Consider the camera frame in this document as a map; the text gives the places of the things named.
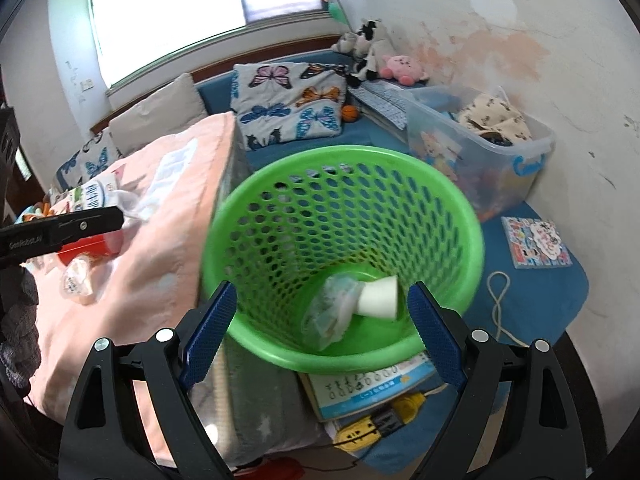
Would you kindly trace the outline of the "grey sleeve forearm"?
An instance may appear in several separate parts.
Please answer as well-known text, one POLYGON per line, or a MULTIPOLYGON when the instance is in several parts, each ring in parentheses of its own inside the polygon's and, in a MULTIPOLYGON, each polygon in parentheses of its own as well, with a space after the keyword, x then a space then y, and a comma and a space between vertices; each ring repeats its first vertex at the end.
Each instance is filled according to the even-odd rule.
POLYGON ((10 266, 1 271, 1 365, 22 398, 29 395, 30 380, 41 364, 38 304, 37 285, 29 270, 10 266))

